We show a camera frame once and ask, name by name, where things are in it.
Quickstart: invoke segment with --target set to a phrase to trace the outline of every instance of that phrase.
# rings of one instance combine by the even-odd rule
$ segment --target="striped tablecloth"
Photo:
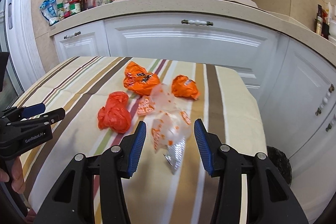
[[[53,139],[21,156],[26,180],[25,196],[37,212],[58,176],[77,153],[101,154],[119,144],[124,135],[110,129],[99,130],[97,113],[108,94],[123,87],[124,70],[130,60],[158,74],[171,85],[177,75],[186,75],[197,83],[198,100],[178,98],[192,122],[201,118],[211,133],[238,152],[266,153],[265,136],[256,100],[239,75],[231,69],[181,61],[122,58],[74,57],[47,73],[16,102],[29,106],[43,102],[46,111],[63,107],[66,117],[54,124]],[[139,121],[147,124],[147,137],[137,172],[123,180],[123,188],[132,224],[207,224],[210,223],[218,179],[204,171],[192,135],[186,143],[182,165],[175,175],[167,167],[163,150],[154,153],[150,129],[152,117],[136,114],[139,97],[130,95],[128,109],[132,134]],[[246,178],[243,180],[241,222],[246,219]],[[94,179],[96,224],[100,224],[99,178]]]

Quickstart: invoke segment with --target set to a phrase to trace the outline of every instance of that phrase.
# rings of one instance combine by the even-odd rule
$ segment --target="door frame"
[[[45,74],[35,41],[31,0],[5,0],[5,29],[14,69],[26,91]]]

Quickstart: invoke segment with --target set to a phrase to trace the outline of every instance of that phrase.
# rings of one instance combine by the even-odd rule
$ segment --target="black trash bag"
[[[272,146],[267,146],[268,158],[283,176],[288,186],[292,183],[292,168],[285,153]]]

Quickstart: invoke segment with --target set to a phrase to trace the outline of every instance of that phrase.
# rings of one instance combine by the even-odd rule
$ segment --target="orange plastic bag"
[[[150,95],[152,88],[160,84],[155,73],[147,72],[145,68],[131,61],[125,69],[124,87],[138,95]]]
[[[196,82],[184,75],[175,77],[171,85],[171,90],[176,97],[187,97],[196,100],[200,95]]]
[[[117,133],[125,133],[131,127],[131,114],[126,108],[128,95],[116,91],[109,95],[106,105],[98,111],[99,129],[111,128]]]

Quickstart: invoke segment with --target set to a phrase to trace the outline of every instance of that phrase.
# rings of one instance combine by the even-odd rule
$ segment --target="countertop edge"
[[[324,57],[336,67],[336,45],[311,30],[271,15],[263,10],[225,0],[123,0],[99,6],[50,28],[52,37],[65,30],[108,18],[157,12],[204,13],[229,17],[260,25],[286,34]]]

